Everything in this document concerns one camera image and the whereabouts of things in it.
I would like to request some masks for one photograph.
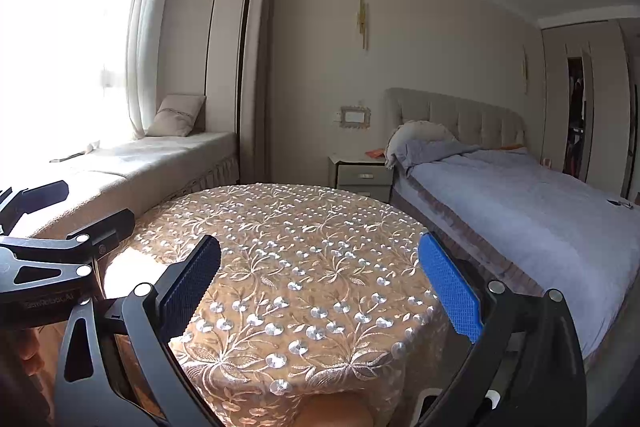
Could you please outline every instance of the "white pillow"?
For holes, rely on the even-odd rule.
[[[451,131],[440,123],[426,120],[408,121],[396,129],[386,145],[385,166],[392,169],[396,165],[396,152],[402,149],[409,140],[423,140],[425,142],[455,140]]]
[[[193,129],[204,99],[201,94],[168,94],[146,135],[187,136]]]

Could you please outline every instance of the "round table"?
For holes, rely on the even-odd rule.
[[[418,265],[425,231],[388,204],[331,188],[203,190],[138,220],[111,256],[105,291],[155,282],[214,235],[222,266],[171,348],[221,420],[287,426],[305,395],[359,391],[386,425],[403,390],[419,391],[407,367],[428,377],[448,327]]]

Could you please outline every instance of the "orange paper on nightstand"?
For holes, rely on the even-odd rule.
[[[373,158],[378,159],[378,158],[384,158],[385,157],[385,150],[384,149],[373,149],[372,151],[367,151],[365,153],[369,158]]]

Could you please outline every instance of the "drawer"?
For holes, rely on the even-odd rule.
[[[383,203],[389,202],[389,195],[391,194],[391,187],[389,185],[338,185],[338,188],[360,196],[368,196]]]
[[[338,165],[338,185],[391,185],[393,179],[384,165]]]

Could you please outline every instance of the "blue gripper pad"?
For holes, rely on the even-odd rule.
[[[158,338],[168,343],[184,333],[193,312],[220,268],[220,244],[206,235],[187,259],[170,265],[156,283],[158,293],[167,286],[159,303],[161,327]]]
[[[476,294],[430,233],[420,240],[418,259],[455,330],[475,344],[482,332],[480,302]]]

